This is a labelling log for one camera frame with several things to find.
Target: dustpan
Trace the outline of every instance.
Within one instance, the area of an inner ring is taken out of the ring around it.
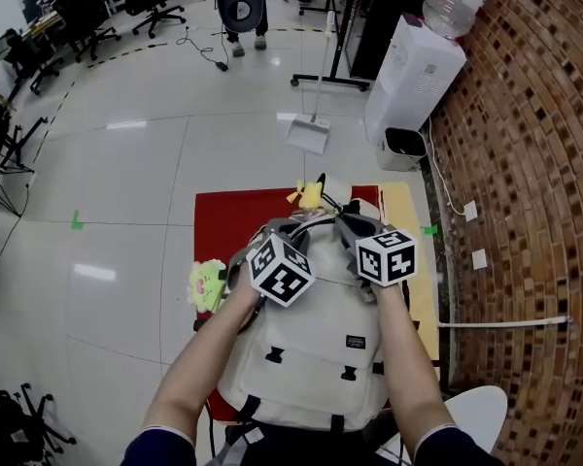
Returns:
[[[298,114],[291,122],[287,143],[303,150],[322,155],[330,133],[330,121],[318,118],[318,106],[320,104],[320,92],[322,90],[322,79],[326,67],[326,56],[328,45],[334,26],[334,12],[329,11],[326,18],[326,46],[324,48],[324,58],[322,59],[322,69],[318,78],[318,91],[315,96],[315,107],[312,115]]]

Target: sneaker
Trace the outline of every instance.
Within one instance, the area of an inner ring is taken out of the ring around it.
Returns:
[[[244,47],[242,44],[238,42],[233,42],[231,44],[231,53],[234,57],[243,57],[244,56]]]
[[[255,38],[255,50],[265,50],[268,45],[265,43],[265,36],[257,36]]]

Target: red mat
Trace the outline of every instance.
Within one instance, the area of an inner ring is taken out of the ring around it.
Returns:
[[[199,193],[194,205],[194,260],[218,259],[228,263],[268,220],[289,217],[297,209],[286,197],[294,188]],[[353,198],[378,207],[378,186],[354,186]],[[235,410],[217,390],[209,398],[212,416],[234,421]]]

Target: fiducial marker cube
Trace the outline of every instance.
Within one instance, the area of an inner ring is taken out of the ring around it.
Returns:
[[[400,283],[418,273],[417,239],[397,229],[357,240],[359,276],[381,286]]]
[[[253,288],[284,307],[315,281],[309,259],[275,234],[246,258]]]

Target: forearm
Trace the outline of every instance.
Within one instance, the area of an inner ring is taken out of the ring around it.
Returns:
[[[258,293],[250,286],[238,287],[229,295],[169,368],[144,426],[171,426],[195,440],[201,410],[216,388],[237,333],[257,299]]]
[[[389,399],[402,440],[412,454],[431,429],[454,421],[399,286],[376,289],[376,296]]]

